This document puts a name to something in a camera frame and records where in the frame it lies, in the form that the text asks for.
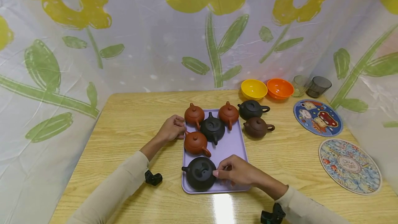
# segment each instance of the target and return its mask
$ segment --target teapot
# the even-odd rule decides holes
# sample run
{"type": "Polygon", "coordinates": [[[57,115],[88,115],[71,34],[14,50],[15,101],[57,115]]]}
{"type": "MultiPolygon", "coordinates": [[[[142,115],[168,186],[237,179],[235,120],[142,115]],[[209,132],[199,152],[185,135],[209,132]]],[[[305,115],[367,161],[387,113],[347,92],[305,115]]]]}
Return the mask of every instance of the teapot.
{"type": "Polygon", "coordinates": [[[238,121],[239,112],[235,106],[232,106],[229,101],[227,101],[218,111],[218,117],[228,126],[228,130],[232,130],[232,125],[238,121]]]}
{"type": "Polygon", "coordinates": [[[268,132],[275,130],[275,126],[267,124],[263,119],[259,117],[252,117],[246,123],[243,124],[246,133],[254,138],[262,138],[268,132]]]}
{"type": "Polygon", "coordinates": [[[195,158],[188,167],[182,167],[185,171],[188,184],[199,192],[204,192],[211,188],[216,181],[213,171],[216,166],[209,158],[195,158]]]}
{"type": "Polygon", "coordinates": [[[261,117],[263,112],[270,111],[269,106],[261,106],[259,102],[254,100],[245,101],[242,104],[238,104],[239,113],[242,119],[248,120],[252,117],[261,117]]]}
{"type": "Polygon", "coordinates": [[[211,157],[210,151],[207,149],[207,138],[201,132],[185,132],[184,148],[191,154],[204,154],[211,157]]]}
{"type": "Polygon", "coordinates": [[[199,130],[199,124],[205,119],[205,112],[199,106],[195,106],[191,103],[189,108],[185,111],[184,118],[188,124],[196,125],[197,130],[199,130]]]}
{"type": "Polygon", "coordinates": [[[208,141],[217,145],[218,141],[224,136],[225,125],[209,112],[209,117],[200,125],[200,131],[206,136],[208,141]]]}

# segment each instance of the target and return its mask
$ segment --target clear cup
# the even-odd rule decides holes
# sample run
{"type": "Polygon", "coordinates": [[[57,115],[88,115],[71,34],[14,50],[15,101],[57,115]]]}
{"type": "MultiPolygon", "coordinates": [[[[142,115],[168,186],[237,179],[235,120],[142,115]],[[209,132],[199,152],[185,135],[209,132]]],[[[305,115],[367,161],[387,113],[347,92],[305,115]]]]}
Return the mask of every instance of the clear cup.
{"type": "Polygon", "coordinates": [[[325,77],[315,76],[308,87],[307,95],[312,98],[319,98],[330,87],[332,87],[330,80],[325,77]]]}
{"type": "Polygon", "coordinates": [[[308,77],[303,75],[297,75],[291,81],[291,84],[294,87],[293,97],[301,97],[305,93],[308,87],[308,77]]]}

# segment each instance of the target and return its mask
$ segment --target blue cartoon coaster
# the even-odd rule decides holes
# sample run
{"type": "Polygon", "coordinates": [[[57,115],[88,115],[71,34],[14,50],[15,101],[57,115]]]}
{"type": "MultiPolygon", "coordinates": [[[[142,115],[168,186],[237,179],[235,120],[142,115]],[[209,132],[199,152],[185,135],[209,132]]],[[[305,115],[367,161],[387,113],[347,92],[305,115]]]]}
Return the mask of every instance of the blue cartoon coaster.
{"type": "Polygon", "coordinates": [[[319,159],[330,177],[346,190],[370,195],[381,187],[381,173],[376,163],[350,142],[325,140],[319,147],[319,159]]]}
{"type": "Polygon", "coordinates": [[[294,107],[294,116],[307,130],[323,137],[334,137],[343,130],[338,114],[320,101],[301,100],[294,107]]]}

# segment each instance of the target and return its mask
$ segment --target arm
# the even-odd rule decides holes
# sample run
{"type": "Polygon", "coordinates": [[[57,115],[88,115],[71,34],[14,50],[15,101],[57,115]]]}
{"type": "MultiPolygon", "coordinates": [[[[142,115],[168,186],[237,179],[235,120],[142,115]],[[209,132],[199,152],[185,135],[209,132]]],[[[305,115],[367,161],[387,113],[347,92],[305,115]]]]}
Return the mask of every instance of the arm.
{"type": "Polygon", "coordinates": [[[168,141],[184,138],[184,119],[168,118],[158,134],[140,151],[127,158],[110,176],[89,195],[68,220],[67,224],[104,224],[116,209],[145,181],[149,161],[168,141]]]}
{"type": "Polygon", "coordinates": [[[282,206],[291,224],[349,224],[338,214],[281,183],[236,155],[223,160],[213,175],[261,189],[282,206]]]}

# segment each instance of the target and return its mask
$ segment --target reddish-brown teapot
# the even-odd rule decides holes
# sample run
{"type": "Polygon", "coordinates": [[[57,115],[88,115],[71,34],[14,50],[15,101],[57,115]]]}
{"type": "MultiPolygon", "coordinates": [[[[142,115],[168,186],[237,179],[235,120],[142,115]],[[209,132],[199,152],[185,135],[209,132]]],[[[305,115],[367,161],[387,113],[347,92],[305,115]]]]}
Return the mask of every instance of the reddish-brown teapot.
{"type": "Polygon", "coordinates": [[[207,138],[201,132],[185,132],[184,148],[191,154],[204,154],[208,158],[211,153],[207,149],[207,138]]]}
{"type": "Polygon", "coordinates": [[[218,111],[218,117],[228,126],[228,130],[232,130],[232,125],[238,121],[239,112],[235,106],[232,106],[229,101],[227,101],[218,111]]]}
{"type": "Polygon", "coordinates": [[[199,106],[195,106],[191,103],[189,108],[185,111],[184,118],[188,124],[196,125],[197,130],[199,130],[200,123],[205,119],[205,112],[199,106]]]}
{"type": "Polygon", "coordinates": [[[246,133],[254,138],[262,138],[267,132],[275,130],[275,126],[267,124],[263,119],[259,117],[252,117],[246,123],[243,124],[246,133]]]}

